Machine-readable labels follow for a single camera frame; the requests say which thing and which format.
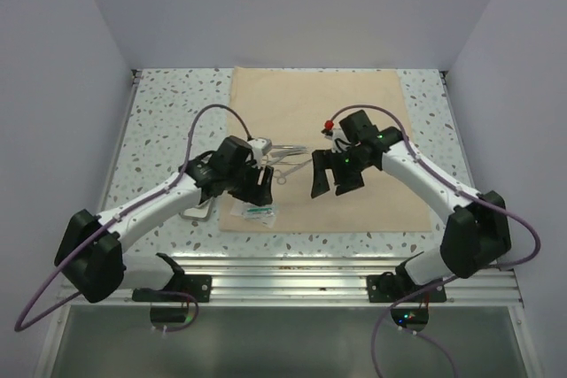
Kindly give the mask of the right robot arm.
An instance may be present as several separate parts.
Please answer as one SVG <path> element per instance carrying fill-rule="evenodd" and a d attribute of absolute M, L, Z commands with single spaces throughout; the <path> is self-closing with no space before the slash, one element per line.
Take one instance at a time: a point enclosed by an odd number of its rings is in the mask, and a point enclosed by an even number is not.
<path fill-rule="evenodd" d="M 379 129 L 359 110 L 338 124 L 326 121 L 322 134 L 331 146 L 312 154 L 312 197 L 360 189 L 363 171 L 374 167 L 403 183 L 444 222 L 438 248 L 378 277 L 377 290 L 387 299 L 415 300 L 427 285 L 451 276 L 469 278 L 510 250 L 503 198 L 494 191 L 482 194 L 435 166 L 409 141 L 401 124 Z"/>

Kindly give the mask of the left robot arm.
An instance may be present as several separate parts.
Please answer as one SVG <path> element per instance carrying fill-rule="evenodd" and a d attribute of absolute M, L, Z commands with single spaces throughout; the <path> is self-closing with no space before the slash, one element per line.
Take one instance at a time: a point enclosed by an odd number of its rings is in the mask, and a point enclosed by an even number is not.
<path fill-rule="evenodd" d="M 269 139 L 228 136 L 217 150 L 181 165 L 178 173 L 134 200 L 97 214 L 77 212 L 55 266 L 91 303 L 117 289 L 140 290 L 153 301 L 183 297 L 190 291 L 190 278 L 172 257 L 156 253 L 139 258 L 128 250 L 158 225 L 224 193 L 248 204 L 271 204 L 274 169 L 261 163 L 271 148 Z"/>

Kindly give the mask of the green labelled sterile packet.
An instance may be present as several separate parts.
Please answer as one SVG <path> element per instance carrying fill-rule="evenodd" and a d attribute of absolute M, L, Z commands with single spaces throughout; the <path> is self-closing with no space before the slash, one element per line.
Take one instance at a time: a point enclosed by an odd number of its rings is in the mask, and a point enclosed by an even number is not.
<path fill-rule="evenodd" d="M 273 205 L 257 206 L 250 204 L 244 208 L 242 215 L 247 219 L 275 217 L 276 208 Z"/>

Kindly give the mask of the white sterile packet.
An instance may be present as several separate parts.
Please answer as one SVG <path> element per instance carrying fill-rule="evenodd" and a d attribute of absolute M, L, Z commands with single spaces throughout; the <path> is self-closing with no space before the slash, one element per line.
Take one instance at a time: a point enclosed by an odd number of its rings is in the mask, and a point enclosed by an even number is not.
<path fill-rule="evenodd" d="M 244 220 L 272 228 L 276 223 L 276 208 L 273 205 L 257 206 L 247 203 L 234 203 L 230 214 Z"/>

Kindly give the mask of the lower steel scissors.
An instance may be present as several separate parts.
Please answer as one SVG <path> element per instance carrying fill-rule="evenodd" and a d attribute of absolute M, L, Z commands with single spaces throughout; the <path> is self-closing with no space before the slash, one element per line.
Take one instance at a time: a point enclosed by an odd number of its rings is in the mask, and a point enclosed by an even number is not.
<path fill-rule="evenodd" d="M 303 167 L 309 165 L 311 162 L 312 160 L 308 159 L 298 164 L 292 164 L 284 170 L 280 170 L 280 169 L 275 170 L 274 177 L 276 178 L 276 183 L 278 185 L 284 185 L 291 174 L 296 173 L 297 171 L 301 170 Z"/>

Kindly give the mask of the steel scissors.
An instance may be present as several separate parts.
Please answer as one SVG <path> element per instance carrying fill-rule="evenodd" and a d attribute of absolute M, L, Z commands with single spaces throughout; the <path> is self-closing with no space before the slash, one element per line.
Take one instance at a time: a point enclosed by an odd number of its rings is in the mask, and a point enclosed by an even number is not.
<path fill-rule="evenodd" d="M 307 150 L 305 145 L 297 144 L 274 144 L 272 150 Z"/>
<path fill-rule="evenodd" d="M 312 160 L 308 159 L 298 164 L 292 164 L 284 170 L 280 170 L 280 169 L 275 170 L 274 177 L 276 178 L 276 183 L 278 185 L 284 185 L 291 174 L 296 173 L 297 171 L 301 170 L 303 167 L 309 165 L 311 162 Z"/>

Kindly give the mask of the steel forceps with rings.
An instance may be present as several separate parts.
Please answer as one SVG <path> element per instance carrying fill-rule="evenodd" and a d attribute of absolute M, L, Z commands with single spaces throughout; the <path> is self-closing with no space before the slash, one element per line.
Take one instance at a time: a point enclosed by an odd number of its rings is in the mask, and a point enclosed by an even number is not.
<path fill-rule="evenodd" d="M 302 163 L 304 163 L 304 160 L 298 156 L 279 156 L 279 157 L 272 157 L 266 159 L 263 162 L 263 165 L 264 166 L 276 166 L 276 165 L 297 166 Z"/>

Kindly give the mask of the steel tweezers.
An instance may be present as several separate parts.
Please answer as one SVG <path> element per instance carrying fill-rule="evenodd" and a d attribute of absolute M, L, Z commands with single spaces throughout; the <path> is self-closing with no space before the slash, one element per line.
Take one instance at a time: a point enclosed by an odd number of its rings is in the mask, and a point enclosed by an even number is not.
<path fill-rule="evenodd" d="M 306 155 L 308 150 L 272 150 L 270 157 Z"/>

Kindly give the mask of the metal instrument tray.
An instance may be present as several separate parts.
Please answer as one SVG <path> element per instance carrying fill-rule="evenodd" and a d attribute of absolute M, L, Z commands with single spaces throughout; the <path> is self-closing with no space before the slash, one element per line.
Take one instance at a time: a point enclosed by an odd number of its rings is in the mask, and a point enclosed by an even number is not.
<path fill-rule="evenodd" d="M 213 200 L 207 200 L 200 205 L 180 212 L 179 216 L 184 220 L 207 221 L 212 213 L 213 205 Z"/>

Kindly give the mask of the upper steel scissors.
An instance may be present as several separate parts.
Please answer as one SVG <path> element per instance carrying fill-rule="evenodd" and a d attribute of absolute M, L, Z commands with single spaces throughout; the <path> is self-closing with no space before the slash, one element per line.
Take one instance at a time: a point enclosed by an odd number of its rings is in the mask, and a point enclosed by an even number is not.
<path fill-rule="evenodd" d="M 297 144 L 274 144 L 272 150 L 307 150 L 305 145 Z"/>

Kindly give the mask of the beige cloth mat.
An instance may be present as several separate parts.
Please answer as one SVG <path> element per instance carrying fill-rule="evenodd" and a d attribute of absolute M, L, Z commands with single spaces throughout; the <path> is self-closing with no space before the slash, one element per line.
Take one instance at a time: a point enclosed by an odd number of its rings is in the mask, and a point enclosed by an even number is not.
<path fill-rule="evenodd" d="M 274 144 L 309 149 L 328 146 L 321 130 L 345 106 L 373 104 L 393 113 L 406 130 L 411 122 L 394 71 L 306 72 L 237 67 L 231 79 L 230 107 L 251 134 Z M 250 233 L 429 232 L 430 209 L 401 182 L 375 168 L 363 174 L 364 187 L 335 196 L 310 197 L 313 168 L 304 166 L 285 184 L 272 184 L 273 226 L 236 216 L 236 201 L 221 198 L 220 228 Z"/>

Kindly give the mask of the aluminium rail frame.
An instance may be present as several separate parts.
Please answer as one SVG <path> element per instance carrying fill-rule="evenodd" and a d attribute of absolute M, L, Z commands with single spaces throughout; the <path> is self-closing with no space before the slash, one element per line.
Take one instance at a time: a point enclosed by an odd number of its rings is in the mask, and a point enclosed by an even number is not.
<path fill-rule="evenodd" d="M 392 78 L 402 92 L 419 150 L 458 181 L 469 182 L 464 150 L 447 101 L 444 75 L 436 69 L 344 70 L 344 76 Z M 215 146 L 227 133 L 230 68 L 146 68 L 136 72 L 136 93 L 122 130 L 101 201 L 114 207 L 169 176 L 182 161 L 185 134 L 196 113 L 194 151 Z M 219 205 L 206 221 L 175 218 L 134 246 L 171 254 L 189 273 L 213 278 L 211 306 L 365 307 L 365 279 L 391 270 L 404 258 L 441 241 L 444 225 L 432 215 L 423 232 L 349 228 L 335 233 L 234 233 L 220 227 Z"/>

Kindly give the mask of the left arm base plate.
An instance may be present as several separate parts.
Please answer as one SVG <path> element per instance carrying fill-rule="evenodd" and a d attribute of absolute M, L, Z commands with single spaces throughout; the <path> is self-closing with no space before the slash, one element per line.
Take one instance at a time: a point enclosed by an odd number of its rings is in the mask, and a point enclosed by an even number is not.
<path fill-rule="evenodd" d="M 177 275 L 164 289 L 135 289 L 132 300 L 137 303 L 181 303 L 192 297 L 198 303 L 208 303 L 213 277 L 208 274 Z"/>

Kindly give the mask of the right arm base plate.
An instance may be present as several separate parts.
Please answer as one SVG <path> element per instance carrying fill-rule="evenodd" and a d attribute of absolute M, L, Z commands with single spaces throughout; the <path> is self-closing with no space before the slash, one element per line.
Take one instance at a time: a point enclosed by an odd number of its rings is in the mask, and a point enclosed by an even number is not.
<path fill-rule="evenodd" d="M 420 290 L 409 278 L 403 278 L 392 272 L 368 275 L 366 277 L 366 290 L 370 303 L 394 303 L 403 297 Z M 408 303 L 424 304 L 445 303 L 447 294 L 443 286 L 437 286 L 427 293 L 412 297 Z"/>

